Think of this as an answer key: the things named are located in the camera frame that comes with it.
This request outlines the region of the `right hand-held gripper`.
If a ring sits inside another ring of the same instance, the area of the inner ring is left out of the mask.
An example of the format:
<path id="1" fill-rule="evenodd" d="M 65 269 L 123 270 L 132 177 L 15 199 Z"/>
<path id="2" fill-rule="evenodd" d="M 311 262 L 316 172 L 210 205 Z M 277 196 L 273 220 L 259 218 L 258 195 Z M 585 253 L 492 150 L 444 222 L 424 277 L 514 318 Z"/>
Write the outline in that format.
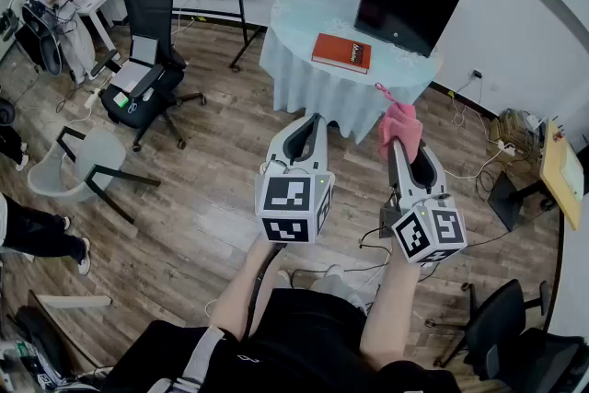
<path id="1" fill-rule="evenodd" d="M 429 145 L 420 140 L 410 162 L 404 144 L 394 138 L 388 145 L 388 181 L 399 199 L 416 190 L 434 195 L 407 209 L 391 198 L 380 210 L 379 237 L 396 239 L 407 262 L 439 263 L 467 247 L 464 218 L 447 193 L 445 170 Z"/>

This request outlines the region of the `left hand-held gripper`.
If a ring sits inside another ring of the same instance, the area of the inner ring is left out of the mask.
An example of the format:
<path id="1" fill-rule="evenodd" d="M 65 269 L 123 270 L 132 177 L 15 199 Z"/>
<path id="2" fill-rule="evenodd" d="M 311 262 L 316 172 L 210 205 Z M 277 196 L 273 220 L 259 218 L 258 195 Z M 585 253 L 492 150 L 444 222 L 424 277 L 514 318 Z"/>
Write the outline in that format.
<path id="1" fill-rule="evenodd" d="M 271 139 L 267 160 L 285 165 L 327 164 L 327 122 L 304 116 Z M 260 232 L 272 243 L 315 244 L 329 214 L 335 175 L 271 164 L 255 179 L 255 214 Z"/>

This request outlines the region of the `pink cloth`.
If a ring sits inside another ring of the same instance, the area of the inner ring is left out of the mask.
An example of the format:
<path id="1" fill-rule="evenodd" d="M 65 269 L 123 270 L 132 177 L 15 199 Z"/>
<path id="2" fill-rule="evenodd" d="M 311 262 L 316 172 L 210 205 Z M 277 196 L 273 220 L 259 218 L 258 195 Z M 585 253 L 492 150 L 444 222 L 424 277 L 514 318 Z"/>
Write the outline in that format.
<path id="1" fill-rule="evenodd" d="M 394 139 L 399 139 L 405 148 L 408 161 L 412 164 L 418 155 L 422 138 L 422 123 L 417 119 L 416 109 L 413 105 L 394 99 L 382 84 L 376 83 L 375 88 L 390 101 L 378 125 L 378 154 L 384 161 L 388 161 L 388 145 Z"/>

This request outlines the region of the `red book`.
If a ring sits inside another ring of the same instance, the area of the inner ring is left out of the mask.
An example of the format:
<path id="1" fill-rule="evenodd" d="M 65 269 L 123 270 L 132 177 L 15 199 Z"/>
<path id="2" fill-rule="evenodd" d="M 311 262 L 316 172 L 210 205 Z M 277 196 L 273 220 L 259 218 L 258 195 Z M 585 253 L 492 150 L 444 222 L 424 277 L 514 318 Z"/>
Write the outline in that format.
<path id="1" fill-rule="evenodd" d="M 372 47 L 368 44 L 319 33 L 311 60 L 366 75 L 370 69 L 371 53 Z"/>

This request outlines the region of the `person's left forearm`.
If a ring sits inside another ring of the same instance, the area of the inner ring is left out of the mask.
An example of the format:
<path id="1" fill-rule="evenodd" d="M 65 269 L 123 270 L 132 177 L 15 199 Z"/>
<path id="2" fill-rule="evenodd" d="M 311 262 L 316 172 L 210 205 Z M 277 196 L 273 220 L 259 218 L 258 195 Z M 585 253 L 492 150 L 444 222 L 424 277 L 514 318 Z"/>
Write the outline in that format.
<path id="1" fill-rule="evenodd" d="M 257 275 L 272 248 L 273 244 L 264 236 L 256 238 L 236 276 L 219 296 L 212 309 L 209 324 L 231 333 L 238 341 L 242 341 L 244 338 L 248 306 Z M 279 270 L 282 259 L 283 254 L 277 255 L 263 276 L 257 296 L 254 318 L 249 331 L 250 335 L 253 335 L 257 330 L 270 300 L 272 290 L 281 279 Z"/>

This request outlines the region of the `person's right forearm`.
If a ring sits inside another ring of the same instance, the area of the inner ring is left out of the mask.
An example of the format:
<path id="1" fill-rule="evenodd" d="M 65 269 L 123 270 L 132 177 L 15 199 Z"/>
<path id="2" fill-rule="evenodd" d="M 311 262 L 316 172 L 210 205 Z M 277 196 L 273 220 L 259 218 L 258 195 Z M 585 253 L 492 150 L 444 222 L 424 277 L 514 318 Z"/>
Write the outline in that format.
<path id="1" fill-rule="evenodd" d="M 407 262 L 393 240 L 389 264 L 360 341 L 360 353 L 375 370 L 404 357 L 420 272 L 418 265 Z"/>

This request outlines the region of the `light blue flowered tablecloth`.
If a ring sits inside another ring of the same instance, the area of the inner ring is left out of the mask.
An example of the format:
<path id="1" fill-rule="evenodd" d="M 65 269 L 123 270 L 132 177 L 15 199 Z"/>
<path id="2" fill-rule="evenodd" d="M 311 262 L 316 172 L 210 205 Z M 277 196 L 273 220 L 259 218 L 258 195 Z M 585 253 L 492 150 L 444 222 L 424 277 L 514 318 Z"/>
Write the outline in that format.
<path id="1" fill-rule="evenodd" d="M 387 110 L 382 84 L 396 100 L 412 104 L 435 79 L 443 56 L 407 52 L 353 26 L 360 0 L 277 0 L 271 8 L 260 66 L 273 80 L 273 107 L 318 113 L 360 143 Z M 366 74 L 320 64 L 312 51 L 321 33 L 372 47 Z"/>

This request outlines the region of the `black stand base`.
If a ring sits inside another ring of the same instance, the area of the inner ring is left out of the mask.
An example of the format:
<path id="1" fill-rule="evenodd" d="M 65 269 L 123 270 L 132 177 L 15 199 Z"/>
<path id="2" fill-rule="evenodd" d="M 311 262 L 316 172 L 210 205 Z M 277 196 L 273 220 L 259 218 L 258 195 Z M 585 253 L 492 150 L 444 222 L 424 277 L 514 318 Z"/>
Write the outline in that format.
<path id="1" fill-rule="evenodd" d="M 546 184 L 541 180 L 518 190 L 509 179 L 505 171 L 501 171 L 493 184 L 488 198 L 488 204 L 497 214 L 505 228 L 511 232 L 515 229 L 520 216 L 520 210 L 524 199 L 535 193 L 540 193 L 544 199 L 540 202 L 542 213 L 557 206 L 555 198 L 551 195 Z"/>

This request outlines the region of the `cardboard pile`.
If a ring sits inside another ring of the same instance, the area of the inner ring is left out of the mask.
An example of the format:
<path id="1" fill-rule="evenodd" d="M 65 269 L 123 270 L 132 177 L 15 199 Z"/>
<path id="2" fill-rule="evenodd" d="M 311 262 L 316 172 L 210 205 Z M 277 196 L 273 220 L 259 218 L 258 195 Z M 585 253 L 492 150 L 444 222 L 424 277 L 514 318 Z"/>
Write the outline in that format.
<path id="1" fill-rule="evenodd" d="M 539 131 L 528 123 L 529 114 L 523 110 L 506 109 L 489 124 L 490 139 L 493 142 L 511 143 L 517 149 L 530 150 L 539 146 Z"/>

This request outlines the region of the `light wooden desk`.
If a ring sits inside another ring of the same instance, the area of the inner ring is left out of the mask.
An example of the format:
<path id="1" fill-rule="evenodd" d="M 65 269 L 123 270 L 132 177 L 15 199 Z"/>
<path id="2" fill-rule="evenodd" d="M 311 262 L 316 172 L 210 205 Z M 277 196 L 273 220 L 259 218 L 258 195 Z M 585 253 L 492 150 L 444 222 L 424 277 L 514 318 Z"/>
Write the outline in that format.
<path id="1" fill-rule="evenodd" d="M 539 175 L 571 228 L 578 230 L 582 217 L 583 166 L 560 128 L 551 120 L 546 121 Z"/>

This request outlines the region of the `black office chair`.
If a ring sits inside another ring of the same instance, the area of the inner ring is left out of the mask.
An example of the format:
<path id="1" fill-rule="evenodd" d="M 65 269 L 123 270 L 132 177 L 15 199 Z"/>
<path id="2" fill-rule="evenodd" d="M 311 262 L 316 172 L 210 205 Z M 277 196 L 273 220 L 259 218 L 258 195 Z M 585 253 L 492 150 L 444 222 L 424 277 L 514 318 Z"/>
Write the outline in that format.
<path id="1" fill-rule="evenodd" d="M 124 3 L 128 14 L 131 44 L 132 35 L 158 39 L 156 65 L 131 92 L 127 93 L 110 83 L 123 66 L 114 60 L 117 51 L 110 50 L 92 70 L 94 75 L 103 69 L 111 71 L 109 84 L 100 90 L 98 97 L 111 121 L 137 131 L 133 140 L 133 151 L 138 152 L 142 149 L 141 139 L 159 117 L 166 121 L 168 129 L 177 140 L 178 149 L 182 150 L 186 147 L 186 142 L 168 116 L 168 110 L 196 99 L 204 105 L 206 96 L 201 92 L 183 96 L 176 94 L 176 88 L 184 78 L 187 64 L 172 45 L 173 0 L 124 0 Z M 119 92 L 123 92 L 129 98 L 129 102 L 123 108 L 119 108 L 113 101 Z M 127 109 L 132 100 L 138 106 L 134 113 L 129 114 Z"/>
<path id="2" fill-rule="evenodd" d="M 589 366 L 589 345 L 579 336 L 561 336 L 537 328 L 527 328 L 526 311 L 539 307 L 546 315 L 549 287 L 539 286 L 539 297 L 526 301 L 521 284 L 511 280 L 482 304 L 472 283 L 463 283 L 469 292 L 470 319 L 451 327 L 463 332 L 455 349 L 433 365 L 445 368 L 460 352 L 481 381 L 498 380 L 514 393 L 572 393 Z"/>

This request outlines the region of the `silver laptop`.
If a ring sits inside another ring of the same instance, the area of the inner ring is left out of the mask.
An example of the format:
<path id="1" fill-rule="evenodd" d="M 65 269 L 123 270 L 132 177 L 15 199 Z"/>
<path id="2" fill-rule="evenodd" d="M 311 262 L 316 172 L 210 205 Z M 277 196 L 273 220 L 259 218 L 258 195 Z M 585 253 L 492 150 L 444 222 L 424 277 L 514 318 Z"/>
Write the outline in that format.
<path id="1" fill-rule="evenodd" d="M 156 65 L 157 47 L 158 39 L 132 35 L 130 57 L 110 83 L 124 92 L 131 92 Z"/>

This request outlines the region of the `person's black shirt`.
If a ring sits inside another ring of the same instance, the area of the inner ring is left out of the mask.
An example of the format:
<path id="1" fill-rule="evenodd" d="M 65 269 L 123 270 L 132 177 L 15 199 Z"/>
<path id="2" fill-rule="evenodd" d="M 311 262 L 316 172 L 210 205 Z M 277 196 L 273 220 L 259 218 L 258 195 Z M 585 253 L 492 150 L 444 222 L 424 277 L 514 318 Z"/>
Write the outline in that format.
<path id="1" fill-rule="evenodd" d="M 411 361 L 371 367 L 359 350 L 365 320 L 336 296 L 275 289 L 251 338 L 223 333 L 199 393 L 461 393 L 445 370 Z M 159 380 L 179 379 L 205 331 L 150 323 L 100 393 L 147 393 Z"/>

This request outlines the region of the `grey chair with black legs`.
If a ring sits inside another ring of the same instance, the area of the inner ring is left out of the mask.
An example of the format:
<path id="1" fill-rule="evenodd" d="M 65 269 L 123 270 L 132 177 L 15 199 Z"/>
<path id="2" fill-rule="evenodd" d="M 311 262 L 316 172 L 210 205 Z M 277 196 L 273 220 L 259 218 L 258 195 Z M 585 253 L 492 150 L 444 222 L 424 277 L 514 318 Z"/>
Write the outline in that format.
<path id="1" fill-rule="evenodd" d="M 84 202 L 97 196 L 132 225 L 134 218 L 106 193 L 106 189 L 113 179 L 154 187 L 159 186 L 160 182 L 123 171 L 121 167 L 125 158 L 126 150 L 113 133 L 102 128 L 81 133 L 65 126 L 45 157 L 30 168 L 28 185 L 36 194 L 64 202 Z M 65 159 L 73 164 L 75 185 L 71 188 L 66 187 L 62 180 Z"/>

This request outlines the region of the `black mesh chair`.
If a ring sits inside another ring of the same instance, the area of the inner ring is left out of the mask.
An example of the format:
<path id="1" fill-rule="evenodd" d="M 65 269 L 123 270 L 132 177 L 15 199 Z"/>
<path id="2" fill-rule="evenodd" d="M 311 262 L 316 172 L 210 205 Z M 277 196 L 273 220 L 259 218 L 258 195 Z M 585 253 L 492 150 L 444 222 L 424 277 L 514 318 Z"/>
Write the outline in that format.
<path id="1" fill-rule="evenodd" d="M 62 73 L 64 59 L 56 25 L 41 2 L 27 0 L 24 3 L 16 38 L 42 70 L 52 76 Z"/>

